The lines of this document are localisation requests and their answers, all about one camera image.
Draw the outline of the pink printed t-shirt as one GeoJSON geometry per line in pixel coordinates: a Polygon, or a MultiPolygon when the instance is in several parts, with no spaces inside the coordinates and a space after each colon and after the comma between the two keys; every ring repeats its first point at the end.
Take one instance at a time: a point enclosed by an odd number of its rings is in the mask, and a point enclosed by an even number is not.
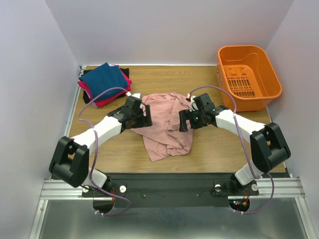
{"type": "Polygon", "coordinates": [[[152,126],[132,131],[143,137],[145,149],[151,162],[169,156],[183,156],[191,151],[193,130],[187,124],[187,132],[179,131],[179,112],[189,109],[186,96],[178,93],[157,93],[143,97],[150,106],[152,126]]]}

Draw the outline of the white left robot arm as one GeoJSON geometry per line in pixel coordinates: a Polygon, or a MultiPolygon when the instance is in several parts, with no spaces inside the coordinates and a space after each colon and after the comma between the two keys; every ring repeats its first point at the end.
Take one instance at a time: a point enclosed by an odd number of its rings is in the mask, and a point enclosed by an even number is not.
{"type": "Polygon", "coordinates": [[[72,138],[66,136],[57,142],[49,172],[76,188],[81,185],[94,187],[99,196],[110,193],[107,175],[89,166],[89,157],[108,139],[126,129],[152,125],[150,106],[137,108],[122,106],[106,115],[98,124],[72,138]]]}

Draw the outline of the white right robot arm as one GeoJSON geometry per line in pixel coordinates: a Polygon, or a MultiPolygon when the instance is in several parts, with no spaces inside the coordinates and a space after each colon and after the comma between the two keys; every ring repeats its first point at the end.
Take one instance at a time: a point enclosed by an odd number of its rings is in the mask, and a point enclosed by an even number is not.
{"type": "Polygon", "coordinates": [[[231,176],[229,188],[241,194],[248,185],[291,157],[291,151],[274,122],[263,124],[244,118],[225,106],[193,108],[179,111],[179,131],[208,125],[225,129],[239,136],[247,163],[231,176]]]}

